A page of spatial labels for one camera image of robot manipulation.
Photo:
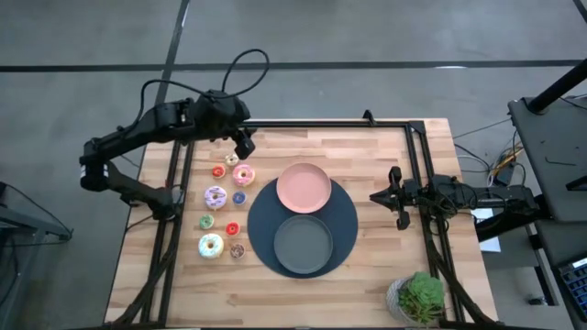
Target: white pot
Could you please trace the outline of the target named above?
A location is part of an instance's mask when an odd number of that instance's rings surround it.
[[[389,289],[387,290],[387,295],[385,297],[385,301],[387,302],[387,308],[389,309],[389,312],[392,314],[394,319],[401,321],[401,322],[405,323],[406,325],[426,326],[425,324],[421,324],[417,321],[412,320],[410,318],[410,316],[408,316],[406,313],[404,313],[404,311],[402,310],[402,307],[400,307],[399,291],[400,291],[400,289],[402,289],[404,284],[411,279],[412,279],[412,277],[409,277],[406,279],[396,280],[392,283],[392,285],[389,286]]]

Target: gray plate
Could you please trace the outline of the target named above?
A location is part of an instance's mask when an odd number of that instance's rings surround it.
[[[310,274],[323,268],[330,259],[332,235],[318,218],[295,215],[277,229],[273,247],[285,268],[298,274]]]

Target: dark blue round mat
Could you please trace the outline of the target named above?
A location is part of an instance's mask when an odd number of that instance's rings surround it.
[[[331,182],[332,193],[327,204],[310,215],[322,220],[330,230],[333,241],[332,256],[323,268],[310,274],[297,274],[286,269],[275,256],[273,239],[277,229],[285,220],[297,213],[283,206],[277,197],[277,179],[261,189],[250,207],[247,230],[250,244],[257,257],[271,270],[295,279],[311,279],[335,269],[349,256],[359,231],[357,210],[347,192],[338,183]]]

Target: toy donut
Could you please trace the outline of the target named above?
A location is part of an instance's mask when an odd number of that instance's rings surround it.
[[[210,214],[202,215],[200,218],[200,228],[202,229],[210,229],[214,224],[214,217]]]
[[[227,203],[227,191],[218,186],[212,186],[205,190],[204,198],[209,208],[217,210]]]
[[[242,205],[247,201],[247,195],[244,192],[235,192],[232,195],[232,202],[236,205]]]
[[[240,164],[233,170],[232,178],[237,186],[246,187],[255,180],[255,170],[247,164]]]
[[[237,154],[233,153],[224,157],[224,161],[228,166],[233,167],[238,164],[239,159]]]
[[[221,179],[225,174],[227,174],[227,170],[225,170],[222,165],[215,165],[215,167],[212,168],[212,176],[214,179]]]
[[[240,225],[236,222],[228,223],[227,225],[227,234],[229,236],[235,236],[240,233]]]
[[[230,257],[241,259],[245,255],[245,247],[240,243],[235,243],[230,247]]]
[[[224,250],[224,241],[217,234],[207,234],[200,238],[198,251],[200,256],[205,259],[216,259],[220,257]]]

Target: purple donut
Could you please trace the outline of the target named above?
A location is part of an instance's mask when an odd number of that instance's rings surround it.
[[[209,208],[217,210],[227,203],[227,191],[218,186],[212,186],[205,190],[204,198]]]

